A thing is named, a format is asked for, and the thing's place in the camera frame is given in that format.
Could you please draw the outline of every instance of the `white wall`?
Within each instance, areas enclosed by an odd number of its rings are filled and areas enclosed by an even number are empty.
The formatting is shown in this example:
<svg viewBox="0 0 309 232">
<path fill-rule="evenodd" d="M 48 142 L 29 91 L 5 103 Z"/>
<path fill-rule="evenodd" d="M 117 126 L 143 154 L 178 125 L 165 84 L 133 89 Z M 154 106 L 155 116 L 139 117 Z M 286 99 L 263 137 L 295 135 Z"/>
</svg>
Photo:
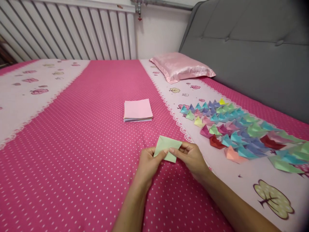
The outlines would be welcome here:
<svg viewBox="0 0 309 232">
<path fill-rule="evenodd" d="M 104 0 L 131 5 L 130 0 Z M 199 0 L 168 0 L 194 6 Z M 190 11 L 160 6 L 142 6 L 141 21 L 135 14 L 136 54 L 138 59 L 149 59 L 154 55 L 177 52 L 186 30 Z"/>
</svg>

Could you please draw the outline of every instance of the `pink satin pillow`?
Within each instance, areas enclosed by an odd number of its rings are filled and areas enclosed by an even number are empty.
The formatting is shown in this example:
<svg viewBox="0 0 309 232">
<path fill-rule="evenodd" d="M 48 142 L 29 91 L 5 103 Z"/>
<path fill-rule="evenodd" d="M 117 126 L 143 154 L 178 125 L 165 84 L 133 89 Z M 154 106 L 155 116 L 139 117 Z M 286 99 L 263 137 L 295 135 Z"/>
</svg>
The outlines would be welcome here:
<svg viewBox="0 0 309 232">
<path fill-rule="evenodd" d="M 166 81 L 170 84 L 188 78 L 200 76 L 214 77 L 216 75 L 207 65 L 181 53 L 166 53 L 154 56 L 150 61 L 160 69 Z"/>
</svg>

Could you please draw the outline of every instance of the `white radiator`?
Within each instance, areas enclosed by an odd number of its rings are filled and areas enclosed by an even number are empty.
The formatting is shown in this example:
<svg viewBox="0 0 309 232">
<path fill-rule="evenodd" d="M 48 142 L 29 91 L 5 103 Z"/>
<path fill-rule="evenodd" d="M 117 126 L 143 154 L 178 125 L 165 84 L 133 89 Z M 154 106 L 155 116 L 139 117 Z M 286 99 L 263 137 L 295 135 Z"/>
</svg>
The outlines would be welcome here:
<svg viewBox="0 0 309 232">
<path fill-rule="evenodd" d="M 102 0 L 0 0 L 0 35 L 17 62 L 136 59 L 134 12 Z"/>
</svg>

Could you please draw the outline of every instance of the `gray upholstered headboard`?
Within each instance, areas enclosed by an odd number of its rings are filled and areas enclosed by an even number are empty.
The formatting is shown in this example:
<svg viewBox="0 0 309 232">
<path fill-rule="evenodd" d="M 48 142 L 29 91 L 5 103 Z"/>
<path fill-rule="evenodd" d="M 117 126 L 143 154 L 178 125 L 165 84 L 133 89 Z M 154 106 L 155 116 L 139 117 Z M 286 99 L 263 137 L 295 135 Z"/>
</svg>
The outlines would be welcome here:
<svg viewBox="0 0 309 232">
<path fill-rule="evenodd" d="M 179 52 L 211 67 L 216 81 L 309 123 L 309 29 L 295 2 L 199 2 Z"/>
</svg>

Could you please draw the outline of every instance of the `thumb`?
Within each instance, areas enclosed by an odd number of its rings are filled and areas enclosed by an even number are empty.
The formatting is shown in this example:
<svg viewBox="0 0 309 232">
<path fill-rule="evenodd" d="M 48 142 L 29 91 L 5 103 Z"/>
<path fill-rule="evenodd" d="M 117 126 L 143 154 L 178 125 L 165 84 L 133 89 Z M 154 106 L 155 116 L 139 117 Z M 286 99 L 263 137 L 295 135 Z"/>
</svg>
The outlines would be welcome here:
<svg viewBox="0 0 309 232">
<path fill-rule="evenodd" d="M 158 164 L 165 158 L 168 153 L 168 149 L 162 150 L 159 154 L 154 158 Z"/>
<path fill-rule="evenodd" d="M 169 152 L 172 153 L 177 158 L 181 159 L 183 162 L 185 162 L 185 160 L 187 158 L 186 155 L 184 153 L 182 153 L 181 151 L 179 151 L 178 149 L 170 148 Z"/>
</svg>

